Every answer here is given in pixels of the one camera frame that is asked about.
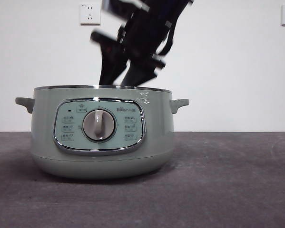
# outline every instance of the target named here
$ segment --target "utensil handle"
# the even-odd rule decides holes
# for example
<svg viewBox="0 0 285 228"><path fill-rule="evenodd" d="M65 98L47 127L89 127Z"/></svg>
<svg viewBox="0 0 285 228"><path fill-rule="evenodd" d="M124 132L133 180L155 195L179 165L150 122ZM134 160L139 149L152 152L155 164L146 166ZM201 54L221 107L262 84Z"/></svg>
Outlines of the utensil handle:
<svg viewBox="0 0 285 228"><path fill-rule="evenodd" d="M189 99L179 99L179 100L170 101L170 107L171 107L172 114L176 114L179 108L189 105L189 104L190 104Z"/></svg>
<svg viewBox="0 0 285 228"><path fill-rule="evenodd" d="M15 103L17 105L21 105L27 108L28 113L32 113L34 106L34 99L25 98L25 97L17 97L15 98Z"/></svg>

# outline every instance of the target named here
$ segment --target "sage green pot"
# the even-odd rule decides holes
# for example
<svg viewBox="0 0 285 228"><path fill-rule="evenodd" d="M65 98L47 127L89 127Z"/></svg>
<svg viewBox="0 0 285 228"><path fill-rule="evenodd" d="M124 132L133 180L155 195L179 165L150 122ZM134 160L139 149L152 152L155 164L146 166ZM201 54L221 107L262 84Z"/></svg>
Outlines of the sage green pot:
<svg viewBox="0 0 285 228"><path fill-rule="evenodd" d="M65 85L35 88L33 99L18 97L16 103L32 113L31 154L42 170L111 179L153 171L171 158L173 114L189 100L172 100L170 91L153 88ZM95 110L114 123L102 141L89 138L83 124Z"/></svg>

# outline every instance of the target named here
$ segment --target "rotary knob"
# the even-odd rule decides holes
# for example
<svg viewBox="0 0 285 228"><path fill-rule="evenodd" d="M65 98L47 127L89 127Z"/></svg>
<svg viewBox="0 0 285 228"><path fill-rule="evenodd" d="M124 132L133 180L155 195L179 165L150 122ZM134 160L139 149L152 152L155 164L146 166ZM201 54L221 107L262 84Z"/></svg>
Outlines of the rotary knob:
<svg viewBox="0 0 285 228"><path fill-rule="evenodd" d="M83 120L85 135L95 141L108 139L115 130L114 117L105 110L94 110L88 113Z"/></svg>

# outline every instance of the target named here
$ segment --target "metal rim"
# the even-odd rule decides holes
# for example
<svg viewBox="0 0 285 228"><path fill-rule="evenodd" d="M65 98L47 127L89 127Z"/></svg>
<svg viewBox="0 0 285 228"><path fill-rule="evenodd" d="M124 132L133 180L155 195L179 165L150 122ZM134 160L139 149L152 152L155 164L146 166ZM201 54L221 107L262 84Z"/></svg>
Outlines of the metal rim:
<svg viewBox="0 0 285 228"><path fill-rule="evenodd" d="M147 88L147 87L134 87L134 86L117 86L117 85L53 85L53 86L42 86L34 88L34 90L42 90L42 89L71 89L71 88L90 88L90 89L134 89L134 90L151 90L151 91L159 91L165 93L172 93L170 90L166 89L157 89L157 88Z"/></svg>

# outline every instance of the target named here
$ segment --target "gray carpet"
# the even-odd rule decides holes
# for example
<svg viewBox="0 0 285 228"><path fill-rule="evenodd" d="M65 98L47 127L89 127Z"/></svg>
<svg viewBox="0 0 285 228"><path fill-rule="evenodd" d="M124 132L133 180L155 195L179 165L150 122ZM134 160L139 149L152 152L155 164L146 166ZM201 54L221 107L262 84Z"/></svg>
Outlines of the gray carpet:
<svg viewBox="0 0 285 228"><path fill-rule="evenodd" d="M285 228L285 133L176 133L149 174L42 172L30 133L0 133L0 228Z"/></svg>

